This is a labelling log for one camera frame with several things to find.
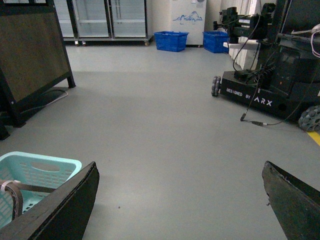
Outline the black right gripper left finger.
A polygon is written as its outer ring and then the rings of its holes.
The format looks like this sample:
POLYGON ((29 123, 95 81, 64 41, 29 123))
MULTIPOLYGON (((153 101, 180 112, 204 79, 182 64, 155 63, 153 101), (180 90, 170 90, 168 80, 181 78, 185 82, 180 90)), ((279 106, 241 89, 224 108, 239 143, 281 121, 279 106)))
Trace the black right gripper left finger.
POLYGON ((81 240, 98 191, 93 161, 0 230, 2 240, 81 240))

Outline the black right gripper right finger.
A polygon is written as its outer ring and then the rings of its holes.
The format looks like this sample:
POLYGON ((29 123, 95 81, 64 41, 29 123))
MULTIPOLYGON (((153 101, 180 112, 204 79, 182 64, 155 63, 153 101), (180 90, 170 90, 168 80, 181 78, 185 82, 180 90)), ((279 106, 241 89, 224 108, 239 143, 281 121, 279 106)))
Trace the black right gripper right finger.
POLYGON ((320 191, 266 161, 262 179, 268 203, 288 240, 320 238, 320 191))

